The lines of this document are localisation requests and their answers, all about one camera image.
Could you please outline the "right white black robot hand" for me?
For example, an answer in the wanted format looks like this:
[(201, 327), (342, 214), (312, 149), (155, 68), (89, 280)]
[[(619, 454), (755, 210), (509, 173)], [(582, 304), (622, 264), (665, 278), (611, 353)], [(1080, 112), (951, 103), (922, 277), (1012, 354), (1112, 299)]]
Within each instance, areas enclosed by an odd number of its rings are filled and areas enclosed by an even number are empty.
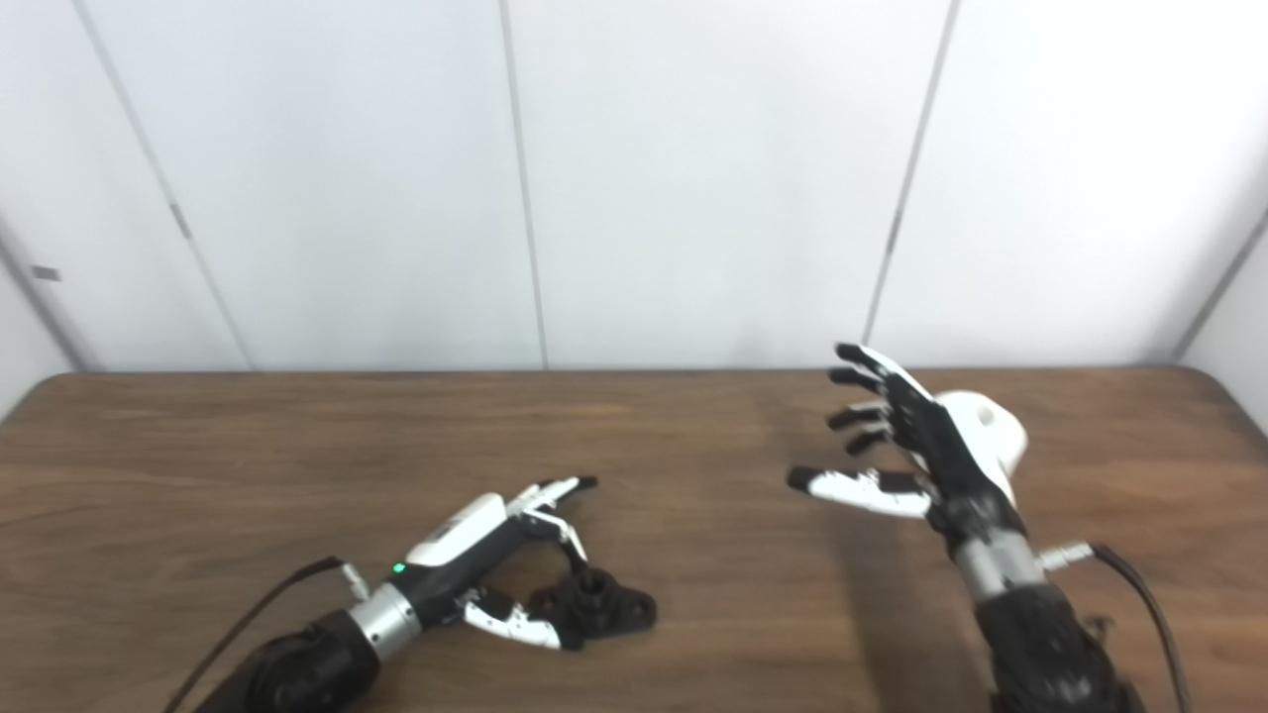
[(875, 398), (831, 415), (827, 425), (833, 433), (856, 429), (844, 447), (848, 455), (891, 444), (915, 471), (792, 466), (787, 487), (870, 513), (923, 519), (945, 539), (950, 554), (995, 532), (1028, 534), (998, 443), (980, 422), (978, 407), (950, 405), (866, 345), (839, 343), (836, 353), (843, 365), (829, 370), (831, 381), (856, 384)]

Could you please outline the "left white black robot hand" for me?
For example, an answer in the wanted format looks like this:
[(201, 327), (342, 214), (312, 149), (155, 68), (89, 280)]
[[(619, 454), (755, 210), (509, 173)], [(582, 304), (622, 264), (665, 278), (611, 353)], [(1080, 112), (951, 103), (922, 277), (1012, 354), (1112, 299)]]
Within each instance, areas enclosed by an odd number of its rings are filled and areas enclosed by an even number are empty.
[(462, 620), (489, 636), (574, 653), (582, 650), (583, 636), (531, 614), (484, 586), (484, 577), (533, 542), (558, 546), (571, 573), (585, 572), (590, 562), (579, 533), (558, 507), (597, 483), (593, 474), (574, 474), (530, 483), (512, 499), (484, 494), (415, 546), (385, 581), (406, 599), (424, 631)]

